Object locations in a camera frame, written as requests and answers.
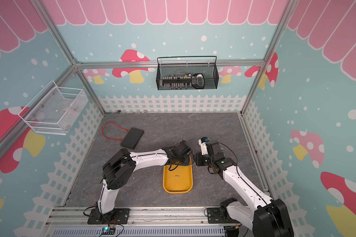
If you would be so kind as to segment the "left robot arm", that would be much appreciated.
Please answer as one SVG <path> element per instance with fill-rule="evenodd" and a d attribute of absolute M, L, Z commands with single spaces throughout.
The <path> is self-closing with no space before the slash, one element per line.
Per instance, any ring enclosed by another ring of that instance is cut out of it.
<path fill-rule="evenodd" d="M 97 213 L 106 215 L 115 209 L 119 189 L 126 185 L 133 172 L 152 166 L 188 166 L 192 161 L 192 149 L 185 141 L 178 146 L 148 152 L 130 152 L 126 148 L 119 150 L 102 168 Z"/>

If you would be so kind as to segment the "yellow plastic storage box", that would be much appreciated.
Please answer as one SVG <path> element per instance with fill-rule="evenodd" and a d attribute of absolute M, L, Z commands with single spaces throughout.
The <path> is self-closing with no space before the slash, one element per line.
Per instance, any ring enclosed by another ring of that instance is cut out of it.
<path fill-rule="evenodd" d="M 163 188 L 169 194 L 188 193 L 193 188 L 192 165 L 164 166 Z"/>

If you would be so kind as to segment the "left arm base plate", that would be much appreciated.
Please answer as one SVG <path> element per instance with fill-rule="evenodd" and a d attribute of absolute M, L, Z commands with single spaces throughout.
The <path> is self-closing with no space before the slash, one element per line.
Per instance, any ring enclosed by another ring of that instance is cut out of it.
<path fill-rule="evenodd" d="M 130 216 L 129 208 L 115 208 L 106 214 L 101 214 L 98 208 L 96 208 L 91 210 L 87 224 L 88 225 L 127 224 L 129 216 Z"/>

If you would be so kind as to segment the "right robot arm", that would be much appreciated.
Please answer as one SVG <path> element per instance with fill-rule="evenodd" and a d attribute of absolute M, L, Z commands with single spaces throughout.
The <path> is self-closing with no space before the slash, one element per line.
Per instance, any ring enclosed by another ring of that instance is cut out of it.
<path fill-rule="evenodd" d="M 239 222 L 253 232 L 255 237 L 293 237 L 294 230 L 286 204 L 281 199 L 273 200 L 251 182 L 237 165 L 237 161 L 226 157 L 221 150 L 222 143 L 209 141 L 207 137 L 198 140 L 201 152 L 196 154 L 197 166 L 207 166 L 211 174 L 219 175 L 230 184 L 247 205 L 235 199 L 223 204 L 224 220 Z"/>

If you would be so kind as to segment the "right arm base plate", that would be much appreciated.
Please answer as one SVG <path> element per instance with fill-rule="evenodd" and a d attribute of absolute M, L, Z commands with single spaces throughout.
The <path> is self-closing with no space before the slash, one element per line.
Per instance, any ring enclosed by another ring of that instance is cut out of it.
<path fill-rule="evenodd" d="M 209 224 L 237 223 L 236 220 L 233 220 L 228 216 L 225 209 L 222 207 L 207 207 L 204 209 L 204 214 L 207 217 Z"/>

